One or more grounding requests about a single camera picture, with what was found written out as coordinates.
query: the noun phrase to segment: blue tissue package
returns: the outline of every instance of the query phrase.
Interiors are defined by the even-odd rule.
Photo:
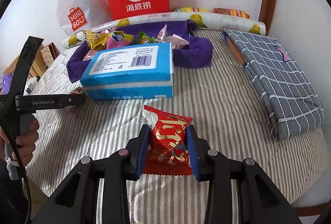
[[[94,100],[173,97],[170,43],[99,51],[80,80]]]

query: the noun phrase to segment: purple object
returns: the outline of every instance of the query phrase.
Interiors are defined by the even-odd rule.
[[[193,36],[193,30],[197,28],[197,25],[192,20],[136,24],[120,27],[117,30],[122,30],[126,34],[132,34],[134,36],[132,44],[136,44],[140,31],[143,31],[147,36],[155,37],[165,24],[167,24],[168,35],[176,34],[189,42],[188,48],[173,49],[174,66],[184,68],[211,66],[212,43],[207,38]],[[72,83],[81,79],[83,72],[90,63],[90,61],[83,61],[89,50],[87,42],[84,42],[68,61],[68,76]]]
[[[2,93],[4,95],[9,93],[10,85],[12,84],[12,80],[13,80],[13,76],[8,73],[6,73],[2,77]]]

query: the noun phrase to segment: bolt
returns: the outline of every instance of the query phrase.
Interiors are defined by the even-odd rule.
[[[82,164],[87,164],[90,162],[90,158],[89,157],[83,157],[80,161],[82,162]]]
[[[210,156],[216,156],[217,155],[217,151],[215,149],[209,149],[208,150],[208,155],[210,155]]]
[[[125,148],[122,148],[122,149],[119,150],[119,154],[121,156],[125,156],[125,155],[129,154],[129,151]]]
[[[248,165],[254,165],[255,164],[255,160],[253,160],[253,159],[251,159],[251,158],[248,158],[248,159],[246,159],[246,164],[248,164]]]

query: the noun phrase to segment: bed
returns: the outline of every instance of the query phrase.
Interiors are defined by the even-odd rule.
[[[266,108],[250,80],[222,38],[221,31],[197,30],[214,46],[212,67],[175,67],[174,98],[93,101],[72,112],[38,111],[39,140],[27,166],[29,178],[50,196],[84,156],[100,159],[137,137],[143,105],[193,117],[199,137],[226,157],[251,157],[264,169],[285,198],[292,203],[327,167],[327,146],[321,127],[276,141]],[[80,86],[69,81],[66,63],[76,48],[64,51],[43,75],[33,94],[69,93]],[[232,185],[236,197],[236,186]],[[102,218],[103,181],[100,182],[97,223]],[[194,176],[143,174],[127,182],[131,223],[203,223],[208,182]],[[238,205],[233,199],[233,223]]]

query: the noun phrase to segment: gray handle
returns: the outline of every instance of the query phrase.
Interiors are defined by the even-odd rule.
[[[35,117],[32,114],[22,115],[20,118],[20,125],[19,125],[19,134],[25,135],[29,133],[29,126],[32,121],[34,121]],[[7,170],[9,173],[9,177],[11,180],[18,180],[19,175],[17,173],[18,167],[10,164],[10,162],[17,163],[17,161],[13,160],[13,148],[10,143],[5,143],[5,154],[6,154],[6,161],[7,161]]]

